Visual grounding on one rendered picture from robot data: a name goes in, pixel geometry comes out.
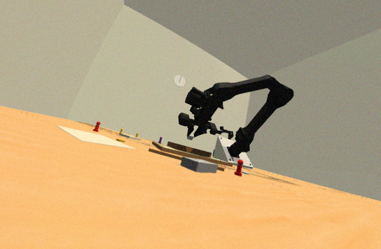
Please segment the white die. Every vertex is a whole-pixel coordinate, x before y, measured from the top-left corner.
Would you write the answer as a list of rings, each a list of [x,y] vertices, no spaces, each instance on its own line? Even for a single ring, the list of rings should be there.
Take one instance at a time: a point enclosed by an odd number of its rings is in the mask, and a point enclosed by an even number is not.
[[[189,136],[187,136],[188,140],[192,140],[193,138],[194,138],[194,134],[193,133],[191,133]]]

